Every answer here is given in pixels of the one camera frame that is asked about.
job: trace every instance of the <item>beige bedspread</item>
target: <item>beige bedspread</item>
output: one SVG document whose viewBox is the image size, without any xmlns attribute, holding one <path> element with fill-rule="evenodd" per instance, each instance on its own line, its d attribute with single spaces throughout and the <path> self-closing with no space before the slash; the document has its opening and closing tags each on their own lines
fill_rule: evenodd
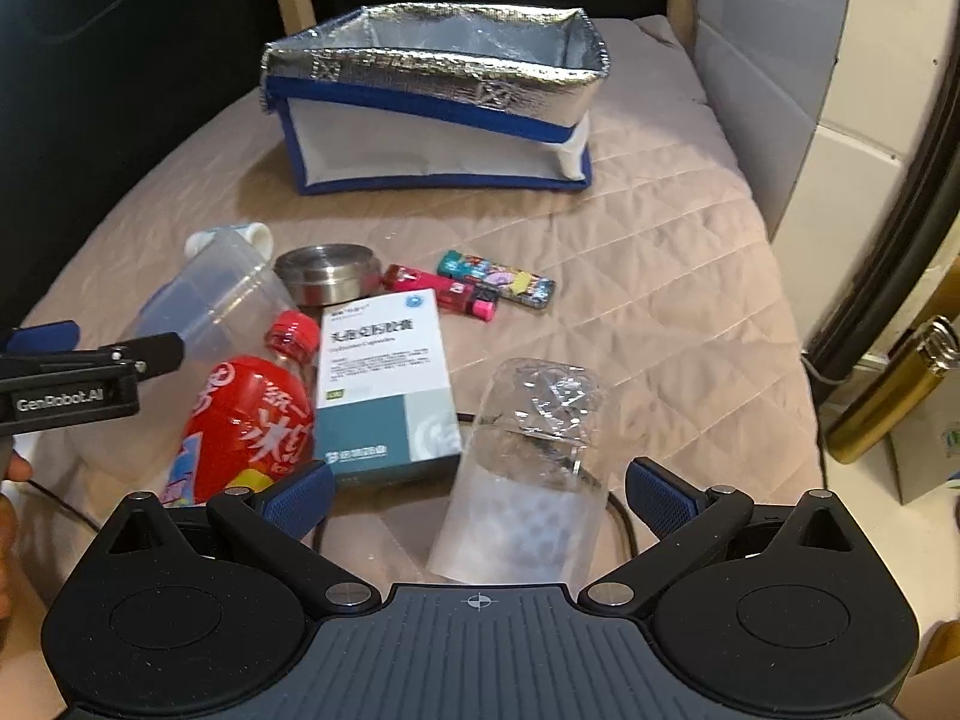
<svg viewBox="0 0 960 720">
<path fill-rule="evenodd" d="M 588 191 L 297 196 L 280 124 L 251 92 L 113 209 L 30 319 L 73 317 L 85 343 L 114 341 L 179 269 L 191 232 L 238 220 L 270 225 L 277 252 L 361 242 L 384 263 L 424 269 L 449 248 L 474 252 L 551 276 L 558 292 L 545 311 L 507 304 L 490 324 L 443 316 L 459 410 L 475 410 L 507 357 L 586 365 L 611 390 L 606 451 L 621 487 L 624 467 L 643 454 L 695 485 L 724 482 L 757 501 L 796 501 L 821 483 L 815 420 L 750 189 L 666 20 L 598 26 L 613 72 L 592 108 Z M 40 477 L 99 517 L 122 492 L 81 466 L 45 461 Z M 325 552 L 381 589 L 422 579 L 444 491 L 407 485 L 344 495 Z M 49 517 L 29 523 L 26 548 L 46 570 L 55 555 L 62 577 L 84 539 L 65 546 L 62 517 Z M 594 573 L 622 557 L 608 522 Z M 50 584 L 40 584 L 49 594 Z"/>
</svg>

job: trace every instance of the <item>colorful lighter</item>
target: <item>colorful lighter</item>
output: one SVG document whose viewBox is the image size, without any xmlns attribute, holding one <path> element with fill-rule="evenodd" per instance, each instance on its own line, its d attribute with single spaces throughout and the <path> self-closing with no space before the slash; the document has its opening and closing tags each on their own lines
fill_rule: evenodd
<svg viewBox="0 0 960 720">
<path fill-rule="evenodd" d="M 484 322 L 490 322 L 496 314 L 496 290 L 464 284 L 452 278 L 407 268 L 405 265 L 392 265 L 387 268 L 383 275 L 383 286 L 392 293 L 434 290 L 438 305 L 448 311 L 483 319 Z"/>
<path fill-rule="evenodd" d="M 545 308 L 557 285 L 552 278 L 497 265 L 482 257 L 461 254 L 454 250 L 443 255 L 443 259 L 437 266 L 437 272 L 441 276 L 448 276 L 458 281 L 493 287 L 501 298 L 522 303 L 530 308 Z"/>
</svg>

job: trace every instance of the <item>bottle label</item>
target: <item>bottle label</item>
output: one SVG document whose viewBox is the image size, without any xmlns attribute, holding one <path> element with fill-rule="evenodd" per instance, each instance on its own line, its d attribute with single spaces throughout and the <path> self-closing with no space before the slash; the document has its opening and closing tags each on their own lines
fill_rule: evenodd
<svg viewBox="0 0 960 720">
<path fill-rule="evenodd" d="M 312 425 L 293 373 L 256 357 L 221 362 L 197 398 L 162 503 L 203 503 L 247 469 L 280 479 L 301 459 Z"/>
<path fill-rule="evenodd" d="M 197 461 L 200 459 L 200 444 L 203 442 L 203 433 L 193 433 L 184 439 L 181 451 L 174 459 L 174 466 L 170 469 L 170 481 L 167 482 L 163 493 L 160 493 L 160 503 L 165 506 L 192 506 L 193 480 L 197 475 Z"/>
</svg>

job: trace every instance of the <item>transparent plastic cup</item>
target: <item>transparent plastic cup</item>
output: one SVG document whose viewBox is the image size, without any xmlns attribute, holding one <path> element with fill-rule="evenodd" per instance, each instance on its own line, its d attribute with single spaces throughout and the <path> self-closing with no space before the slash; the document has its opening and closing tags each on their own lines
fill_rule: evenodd
<svg viewBox="0 0 960 720">
<path fill-rule="evenodd" d="M 487 386 L 427 569 L 468 584 L 587 581 L 607 501 L 592 371 L 507 360 Z"/>
<path fill-rule="evenodd" d="M 261 354 L 274 319 L 294 307 L 269 263 L 232 229 L 218 230 L 121 336 L 178 333 L 184 364 L 140 385 L 138 415 L 69 428 L 75 449 L 88 464 L 122 481 L 164 479 L 210 370 L 239 354 Z"/>
</svg>

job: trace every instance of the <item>blue trim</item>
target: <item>blue trim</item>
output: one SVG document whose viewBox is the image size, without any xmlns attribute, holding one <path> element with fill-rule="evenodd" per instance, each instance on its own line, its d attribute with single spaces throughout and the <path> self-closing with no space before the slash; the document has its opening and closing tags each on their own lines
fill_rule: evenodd
<svg viewBox="0 0 960 720">
<path fill-rule="evenodd" d="M 477 175 L 477 173 L 429 173 L 429 175 L 371 175 L 362 178 L 340 178 L 336 181 L 318 181 L 306 183 L 304 155 L 296 138 L 296 129 L 290 117 L 287 100 L 277 100 L 277 114 L 283 127 L 283 140 L 290 155 L 296 190 L 300 194 L 333 194 L 335 191 L 355 191 L 361 189 L 426 189 L 458 187 L 496 187 L 499 189 L 557 189 L 578 191 L 587 189 L 593 181 L 589 148 L 584 146 L 581 170 L 584 178 L 572 181 L 564 178 L 539 178 L 530 175 Z"/>
<path fill-rule="evenodd" d="M 465 124 L 467 127 L 486 129 L 488 132 L 499 132 L 502 135 L 515 135 L 517 138 L 540 143 L 566 143 L 574 130 L 574 127 L 561 127 L 560 124 L 549 124 L 526 116 L 491 111 L 469 103 L 455 103 L 454 100 L 441 100 L 429 95 L 392 89 L 374 89 L 370 86 L 351 83 L 269 76 L 266 81 L 266 93 L 270 107 L 277 110 L 287 98 L 323 100 L 326 103 L 378 108 L 384 111 L 422 116 L 426 119 L 439 119 L 441 122 Z"/>
<path fill-rule="evenodd" d="M 277 100 L 277 114 L 280 114 L 280 125 L 283 127 L 283 141 L 286 143 L 287 154 L 290 156 L 290 167 L 294 170 L 296 190 L 300 194 L 307 194 L 304 153 L 299 147 L 298 138 L 296 138 L 296 127 L 294 127 L 293 119 L 290 117 L 290 106 L 287 104 L 286 98 Z"/>
</svg>

